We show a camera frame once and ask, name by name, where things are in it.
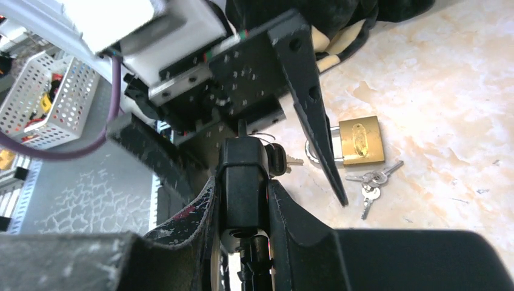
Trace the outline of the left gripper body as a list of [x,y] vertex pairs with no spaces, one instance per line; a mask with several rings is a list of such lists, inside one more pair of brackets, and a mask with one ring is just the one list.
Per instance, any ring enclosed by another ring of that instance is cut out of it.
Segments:
[[256,133],[285,118],[279,100],[288,85],[272,38],[275,28],[242,30],[161,70],[155,85],[124,76],[125,94],[176,133],[171,142],[155,141],[164,160],[175,167],[211,168],[222,142],[237,135],[240,120]]

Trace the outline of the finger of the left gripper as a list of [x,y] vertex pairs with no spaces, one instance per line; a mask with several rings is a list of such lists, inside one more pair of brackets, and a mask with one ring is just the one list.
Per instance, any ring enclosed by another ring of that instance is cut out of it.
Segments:
[[200,193],[201,185],[193,180],[201,176],[199,164],[136,115],[125,113],[108,122],[106,137],[152,170],[181,201],[190,203]]
[[311,25],[291,9],[278,17],[269,39],[281,65],[293,106],[310,148],[343,207],[349,204],[333,157],[332,134],[325,112]]

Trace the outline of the black padlock with keys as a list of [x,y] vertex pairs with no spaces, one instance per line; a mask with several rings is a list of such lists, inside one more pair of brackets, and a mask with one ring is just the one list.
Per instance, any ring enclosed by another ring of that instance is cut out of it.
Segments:
[[227,138],[220,148],[216,172],[220,239],[227,253],[239,254],[242,290],[273,289],[268,183],[303,164],[280,144],[264,145],[258,134],[249,134],[244,119],[238,122],[237,136]]

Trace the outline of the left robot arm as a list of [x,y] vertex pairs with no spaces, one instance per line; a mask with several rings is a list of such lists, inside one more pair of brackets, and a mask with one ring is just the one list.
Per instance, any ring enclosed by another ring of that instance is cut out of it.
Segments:
[[48,161],[87,156],[111,139],[151,168],[183,201],[218,165],[217,126],[236,135],[290,93],[302,129],[336,197],[347,195],[333,160],[319,86],[315,33],[350,19],[342,1],[2,1],[1,14],[59,49],[110,72],[107,120],[96,140],[51,152],[1,133],[1,145]]

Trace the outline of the brass padlock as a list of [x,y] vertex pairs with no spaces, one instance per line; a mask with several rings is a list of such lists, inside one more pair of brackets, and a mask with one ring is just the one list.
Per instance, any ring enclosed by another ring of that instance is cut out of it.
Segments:
[[[350,119],[327,129],[321,142],[305,142],[308,159],[323,169],[341,204],[347,206],[345,190],[338,166],[377,164],[385,161],[381,129],[377,116]],[[361,219],[367,219],[371,206],[381,196],[380,188],[388,183],[389,176],[404,165],[398,161],[383,170],[374,170],[362,175],[347,175],[345,180],[359,182],[364,201]]]

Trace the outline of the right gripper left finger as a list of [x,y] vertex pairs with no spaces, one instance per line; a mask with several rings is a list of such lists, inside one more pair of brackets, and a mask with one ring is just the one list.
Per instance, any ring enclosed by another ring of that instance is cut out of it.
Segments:
[[1,289],[218,290],[215,184],[144,236],[2,235]]

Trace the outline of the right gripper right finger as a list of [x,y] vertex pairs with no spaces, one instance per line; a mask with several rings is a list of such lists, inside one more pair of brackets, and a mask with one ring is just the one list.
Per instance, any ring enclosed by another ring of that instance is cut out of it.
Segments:
[[276,290],[512,290],[499,256],[463,230],[333,229],[269,187]]

